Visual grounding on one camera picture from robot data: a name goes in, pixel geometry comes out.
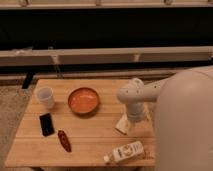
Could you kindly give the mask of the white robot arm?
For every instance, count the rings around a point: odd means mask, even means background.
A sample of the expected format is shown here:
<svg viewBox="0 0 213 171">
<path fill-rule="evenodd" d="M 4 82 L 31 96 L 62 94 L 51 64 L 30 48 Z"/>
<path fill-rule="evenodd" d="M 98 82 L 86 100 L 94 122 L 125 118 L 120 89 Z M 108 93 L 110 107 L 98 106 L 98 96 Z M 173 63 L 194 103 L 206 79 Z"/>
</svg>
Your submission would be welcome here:
<svg viewBox="0 0 213 171">
<path fill-rule="evenodd" d="M 183 70 L 145 84 L 133 78 L 117 91 L 131 122 L 154 102 L 155 171 L 213 171 L 213 66 Z"/>
</svg>

